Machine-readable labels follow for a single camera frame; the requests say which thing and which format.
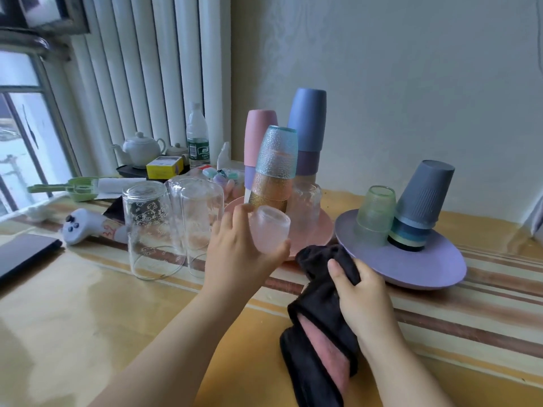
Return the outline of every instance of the pink cloth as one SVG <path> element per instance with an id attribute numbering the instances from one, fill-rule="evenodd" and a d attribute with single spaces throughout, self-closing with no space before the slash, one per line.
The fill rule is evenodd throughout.
<path id="1" fill-rule="evenodd" d="M 349 360 L 330 341 L 330 339 L 305 316 L 298 313 L 298 320 L 300 321 L 307 338 L 311 342 L 311 345 L 319 356 L 322 365 L 324 365 L 324 368 L 332 378 L 332 381 L 336 384 L 339 392 L 342 395 L 345 394 L 347 384 L 349 383 Z"/>

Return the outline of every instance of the teapot handle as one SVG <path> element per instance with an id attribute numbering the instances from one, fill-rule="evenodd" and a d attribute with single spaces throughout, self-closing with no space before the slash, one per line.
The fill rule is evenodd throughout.
<path id="1" fill-rule="evenodd" d="M 157 142 L 159 143 L 159 147 L 160 147 L 160 143 L 162 143 L 162 148 L 160 149 L 160 154 L 162 154 L 164 150 L 166 150 L 166 142 L 162 138 L 159 138 Z"/>

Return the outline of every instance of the forearm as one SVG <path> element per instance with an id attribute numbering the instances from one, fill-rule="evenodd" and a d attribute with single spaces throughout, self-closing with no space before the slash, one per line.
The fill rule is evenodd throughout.
<path id="1" fill-rule="evenodd" d="M 434 376 L 403 339 L 366 355 L 384 407 L 453 407 Z"/>
<path id="2" fill-rule="evenodd" d="M 237 317 L 236 311 L 200 293 L 91 407 L 192 405 L 218 343 Z"/>

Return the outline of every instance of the curtain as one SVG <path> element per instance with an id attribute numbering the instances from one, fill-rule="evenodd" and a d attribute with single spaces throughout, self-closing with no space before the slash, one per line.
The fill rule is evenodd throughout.
<path id="1" fill-rule="evenodd" d="M 136 131 L 186 146 L 190 102 L 202 102 L 216 158 L 230 140 L 230 0 L 83 0 L 90 34 L 66 64 L 97 174 Z"/>

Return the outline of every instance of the ribbed gray cup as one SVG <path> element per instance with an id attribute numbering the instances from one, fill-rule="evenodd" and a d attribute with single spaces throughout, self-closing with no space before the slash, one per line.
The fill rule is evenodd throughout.
<path id="1" fill-rule="evenodd" d="M 415 228 L 433 228 L 451 184 L 454 167 L 436 160 L 422 161 L 396 206 L 396 218 Z"/>

